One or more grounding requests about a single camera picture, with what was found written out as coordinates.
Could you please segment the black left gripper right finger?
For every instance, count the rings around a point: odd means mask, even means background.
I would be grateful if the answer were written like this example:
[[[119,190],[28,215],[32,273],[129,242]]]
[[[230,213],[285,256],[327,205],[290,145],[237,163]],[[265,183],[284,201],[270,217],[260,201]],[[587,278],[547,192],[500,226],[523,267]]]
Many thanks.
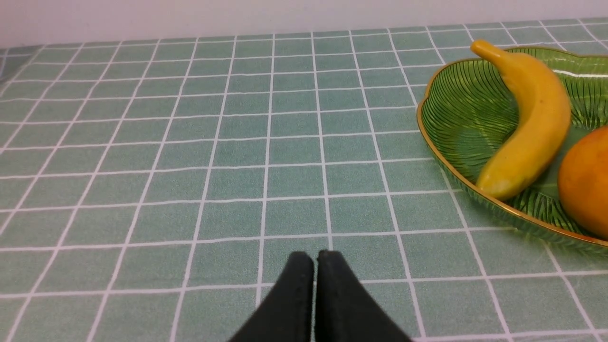
[[[318,253],[317,342],[410,342],[378,305],[339,251]]]

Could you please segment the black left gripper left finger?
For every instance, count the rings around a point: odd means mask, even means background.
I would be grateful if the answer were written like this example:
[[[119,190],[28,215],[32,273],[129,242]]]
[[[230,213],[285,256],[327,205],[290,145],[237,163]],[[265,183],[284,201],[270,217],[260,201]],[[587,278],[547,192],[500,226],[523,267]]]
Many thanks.
[[[311,339],[314,263],[292,252],[270,292],[231,342],[308,342]]]

